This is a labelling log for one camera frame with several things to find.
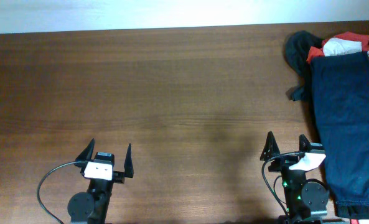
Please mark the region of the navy blue shorts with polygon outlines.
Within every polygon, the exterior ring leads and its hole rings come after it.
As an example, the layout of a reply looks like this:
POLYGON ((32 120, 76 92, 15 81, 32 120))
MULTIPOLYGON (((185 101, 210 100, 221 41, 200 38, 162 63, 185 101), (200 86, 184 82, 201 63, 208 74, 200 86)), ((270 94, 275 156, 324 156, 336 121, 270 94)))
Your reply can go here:
POLYGON ((339 217, 369 220, 369 59, 365 52, 311 62, 325 178, 339 217))

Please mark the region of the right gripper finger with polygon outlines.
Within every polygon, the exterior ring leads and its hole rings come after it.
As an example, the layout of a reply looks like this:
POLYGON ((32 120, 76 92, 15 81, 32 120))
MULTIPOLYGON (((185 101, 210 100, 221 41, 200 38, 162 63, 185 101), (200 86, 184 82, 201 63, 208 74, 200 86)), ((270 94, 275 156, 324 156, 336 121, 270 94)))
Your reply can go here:
POLYGON ((311 150, 311 143, 304 134, 299 136, 299 150, 302 152, 309 152, 311 150))
POLYGON ((268 159, 278 155, 280 155, 278 144, 275 140, 273 132, 270 131, 268 132, 266 142, 259 159, 261 161, 267 161, 268 159))

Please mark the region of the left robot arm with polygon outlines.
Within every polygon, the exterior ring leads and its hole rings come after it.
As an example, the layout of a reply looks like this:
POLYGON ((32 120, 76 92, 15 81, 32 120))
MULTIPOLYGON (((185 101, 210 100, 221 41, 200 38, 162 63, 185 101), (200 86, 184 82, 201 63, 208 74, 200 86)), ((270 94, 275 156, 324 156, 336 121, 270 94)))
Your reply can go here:
POLYGON ((75 194, 68 202, 71 223, 104 223, 114 184, 124 184, 126 179, 134 177, 131 145, 126 151, 124 171, 113 169, 114 154, 97 152, 93 155, 94 146, 95 140, 92 139, 75 159, 81 175, 90 183, 85 192, 75 194))

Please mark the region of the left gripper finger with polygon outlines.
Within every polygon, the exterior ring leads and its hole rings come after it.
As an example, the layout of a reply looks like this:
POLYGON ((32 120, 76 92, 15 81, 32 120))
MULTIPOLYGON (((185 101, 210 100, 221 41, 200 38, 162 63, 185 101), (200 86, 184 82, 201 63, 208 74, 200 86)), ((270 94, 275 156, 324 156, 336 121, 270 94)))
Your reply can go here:
POLYGON ((131 143, 129 143, 124 161, 124 176, 126 178, 134 177, 134 167, 131 154, 132 154, 131 143))
POLYGON ((89 161, 93 155, 95 139, 93 138, 87 147, 76 157, 76 161, 89 161))

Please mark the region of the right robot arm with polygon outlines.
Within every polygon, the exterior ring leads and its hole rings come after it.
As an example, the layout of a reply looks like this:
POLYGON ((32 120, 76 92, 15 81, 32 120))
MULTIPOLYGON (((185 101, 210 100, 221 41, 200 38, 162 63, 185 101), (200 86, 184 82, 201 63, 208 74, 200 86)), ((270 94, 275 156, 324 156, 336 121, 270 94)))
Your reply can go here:
POLYGON ((325 160, 325 149, 320 143, 310 142, 299 136, 299 150, 281 153, 273 132, 268 132, 260 155, 261 176, 284 215, 279 223, 322 223, 327 214, 328 187, 318 179, 308 179, 306 173, 320 167, 325 160), (276 185, 270 184, 266 172, 278 173, 284 192, 284 200, 276 193, 276 185))

